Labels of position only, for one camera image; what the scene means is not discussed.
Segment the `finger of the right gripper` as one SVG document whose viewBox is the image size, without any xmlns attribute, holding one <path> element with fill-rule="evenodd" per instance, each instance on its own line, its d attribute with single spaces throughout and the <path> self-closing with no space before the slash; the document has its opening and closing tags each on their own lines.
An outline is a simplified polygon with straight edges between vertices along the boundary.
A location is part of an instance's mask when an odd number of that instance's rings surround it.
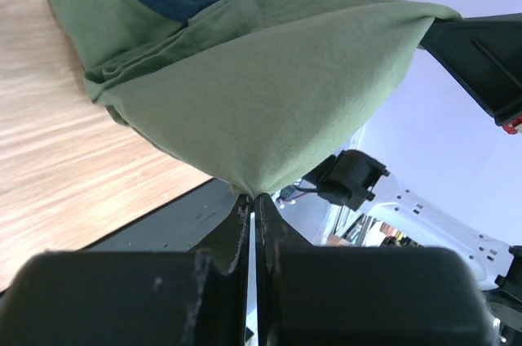
<svg viewBox="0 0 522 346">
<path fill-rule="evenodd" d="M 521 14 L 434 22 L 421 41 L 508 134 L 521 132 Z"/>
</svg>

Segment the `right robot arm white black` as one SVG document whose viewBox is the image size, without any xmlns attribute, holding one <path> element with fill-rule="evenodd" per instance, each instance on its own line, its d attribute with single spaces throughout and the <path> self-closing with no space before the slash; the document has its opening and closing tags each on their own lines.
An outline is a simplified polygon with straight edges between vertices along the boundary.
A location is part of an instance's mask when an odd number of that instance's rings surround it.
<svg viewBox="0 0 522 346">
<path fill-rule="evenodd" d="M 421 41 L 507 134 L 521 132 L 521 15 L 435 21 Z M 425 201 L 359 150 L 331 155 L 304 177 L 316 194 L 387 221 L 421 246 L 455 251 L 470 267 L 507 344 L 521 338 L 521 248 L 487 236 Z"/>
</svg>

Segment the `green tank top blue trim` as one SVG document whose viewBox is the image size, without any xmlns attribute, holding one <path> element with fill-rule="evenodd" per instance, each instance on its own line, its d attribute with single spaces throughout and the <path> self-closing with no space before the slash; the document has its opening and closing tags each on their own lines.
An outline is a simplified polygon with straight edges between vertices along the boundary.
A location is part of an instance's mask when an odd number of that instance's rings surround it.
<svg viewBox="0 0 522 346">
<path fill-rule="evenodd" d="M 238 192 L 325 160 L 397 88 L 449 7 L 407 0 L 49 0 L 88 97 Z"/>
</svg>

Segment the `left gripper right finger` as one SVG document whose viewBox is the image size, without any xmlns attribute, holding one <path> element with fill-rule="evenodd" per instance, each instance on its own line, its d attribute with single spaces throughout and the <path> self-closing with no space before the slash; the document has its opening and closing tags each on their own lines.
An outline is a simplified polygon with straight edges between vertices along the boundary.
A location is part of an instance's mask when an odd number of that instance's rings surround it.
<svg viewBox="0 0 522 346">
<path fill-rule="evenodd" d="M 484 301 L 455 252 L 314 246 L 267 194 L 254 213 L 260 344 L 491 344 Z"/>
</svg>

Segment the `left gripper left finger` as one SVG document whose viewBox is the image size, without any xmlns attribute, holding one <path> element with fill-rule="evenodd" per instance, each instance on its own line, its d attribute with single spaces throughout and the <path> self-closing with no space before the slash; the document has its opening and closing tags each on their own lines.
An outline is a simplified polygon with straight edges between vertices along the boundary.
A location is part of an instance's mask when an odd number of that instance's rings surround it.
<svg viewBox="0 0 522 346">
<path fill-rule="evenodd" d="M 250 204 L 187 252 L 56 251 L 18 272 L 4 345 L 242 345 Z"/>
</svg>

